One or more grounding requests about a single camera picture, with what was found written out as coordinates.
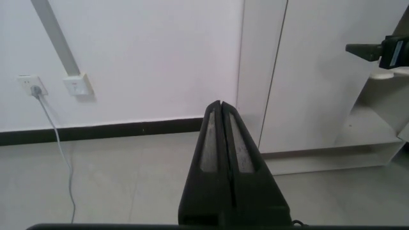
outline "floor tile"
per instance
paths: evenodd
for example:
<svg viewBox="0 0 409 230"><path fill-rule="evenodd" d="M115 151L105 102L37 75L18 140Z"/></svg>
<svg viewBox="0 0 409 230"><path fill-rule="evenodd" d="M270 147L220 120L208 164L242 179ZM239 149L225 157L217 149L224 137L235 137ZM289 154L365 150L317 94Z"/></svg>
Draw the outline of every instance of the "floor tile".
<svg viewBox="0 0 409 230"><path fill-rule="evenodd" d="M309 225L348 225L348 217L333 199L325 173L274 176L290 210L291 218Z"/></svg>
<svg viewBox="0 0 409 230"><path fill-rule="evenodd" d="M62 144L70 152L70 143ZM0 229L67 223L68 169L56 143L0 147Z"/></svg>
<svg viewBox="0 0 409 230"><path fill-rule="evenodd" d="M178 207L198 133L146 138L131 223L177 224Z"/></svg>
<svg viewBox="0 0 409 230"><path fill-rule="evenodd" d="M143 139L122 137L74 142L76 223L128 222Z"/></svg>

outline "white cabinet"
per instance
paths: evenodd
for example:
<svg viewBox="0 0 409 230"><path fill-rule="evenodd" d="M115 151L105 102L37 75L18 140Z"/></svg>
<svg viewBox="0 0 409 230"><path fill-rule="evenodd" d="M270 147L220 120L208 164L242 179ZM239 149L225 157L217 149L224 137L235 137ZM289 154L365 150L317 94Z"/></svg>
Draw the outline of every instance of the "white cabinet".
<svg viewBox="0 0 409 230"><path fill-rule="evenodd" d="M273 173L383 165L402 147L397 135L409 121L409 78L385 80L386 87L368 80L376 63L347 53L345 45L380 43L394 32L408 4L407 0L289 0L278 51L274 54L274 40L262 44L270 46L260 52L275 58L268 59L274 66L268 93L261 89L270 66L243 74L242 66L250 62L243 58L249 52L243 54L242 49L238 110L243 114L243 107L255 106L243 99L245 94L268 97L267 103L259 100L257 105L266 104L266 110L254 111L265 117L257 121L262 131L255 128L251 134L256 143L259 140L260 152L268 153ZM246 49L255 47L244 40L248 31L243 27ZM251 88L245 87L246 81L252 81ZM253 125L242 116L247 126Z"/></svg>

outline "open shelf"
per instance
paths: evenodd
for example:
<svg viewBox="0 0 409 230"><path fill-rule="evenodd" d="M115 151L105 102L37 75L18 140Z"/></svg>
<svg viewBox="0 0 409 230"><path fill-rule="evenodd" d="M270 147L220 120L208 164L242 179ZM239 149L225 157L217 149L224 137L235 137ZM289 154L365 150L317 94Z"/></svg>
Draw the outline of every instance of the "open shelf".
<svg viewBox="0 0 409 230"><path fill-rule="evenodd" d="M404 141L262 154L273 175L386 165Z"/></svg>
<svg viewBox="0 0 409 230"><path fill-rule="evenodd" d="M335 147L358 146L400 142L396 131L374 110L362 104L355 104L346 119Z"/></svg>

